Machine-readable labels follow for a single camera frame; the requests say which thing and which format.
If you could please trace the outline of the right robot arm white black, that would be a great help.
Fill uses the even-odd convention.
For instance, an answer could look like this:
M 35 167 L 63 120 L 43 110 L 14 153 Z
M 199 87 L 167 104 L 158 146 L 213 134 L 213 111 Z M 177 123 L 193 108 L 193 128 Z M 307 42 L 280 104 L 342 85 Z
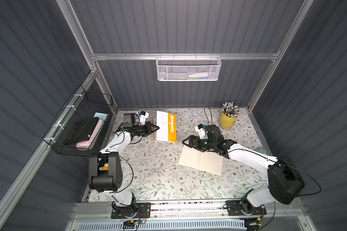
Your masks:
M 237 204 L 245 215 L 254 214 L 258 208 L 272 202 L 289 205 L 298 197 L 305 182 L 289 158 L 277 158 L 248 149 L 234 140 L 225 139 L 216 125 L 196 127 L 198 135 L 190 135 L 182 144 L 201 153 L 211 152 L 246 164 L 268 178 L 268 183 L 249 190 Z

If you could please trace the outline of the cream lined notebook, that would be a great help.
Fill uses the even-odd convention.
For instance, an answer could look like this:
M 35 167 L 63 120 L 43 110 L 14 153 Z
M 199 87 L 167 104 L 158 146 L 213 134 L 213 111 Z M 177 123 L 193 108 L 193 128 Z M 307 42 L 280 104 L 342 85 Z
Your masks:
M 221 176 L 223 157 L 213 152 L 200 152 L 184 145 L 179 165 Z

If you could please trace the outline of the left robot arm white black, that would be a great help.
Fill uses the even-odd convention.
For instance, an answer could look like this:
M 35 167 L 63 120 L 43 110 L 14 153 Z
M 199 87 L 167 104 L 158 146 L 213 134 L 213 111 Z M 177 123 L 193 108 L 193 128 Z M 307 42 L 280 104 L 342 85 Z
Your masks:
M 107 192 L 112 197 L 111 218 L 133 218 L 141 211 L 138 208 L 136 197 L 127 187 L 121 189 L 123 171 L 120 156 L 125 147 L 133 144 L 134 137 L 146 137 L 153 134 L 160 127 L 147 121 L 149 113 L 125 113 L 123 122 L 114 132 L 113 139 L 98 154 L 89 158 L 89 188 L 97 192 Z

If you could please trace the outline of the white orange cover notebook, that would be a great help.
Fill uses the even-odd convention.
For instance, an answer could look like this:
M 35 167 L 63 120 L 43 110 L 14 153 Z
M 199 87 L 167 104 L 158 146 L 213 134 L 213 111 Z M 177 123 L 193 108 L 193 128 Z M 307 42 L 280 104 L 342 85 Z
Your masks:
M 153 118 L 151 123 L 156 125 L 156 118 Z M 154 127 L 153 130 L 155 130 L 153 133 L 153 140 L 156 141 L 156 128 Z

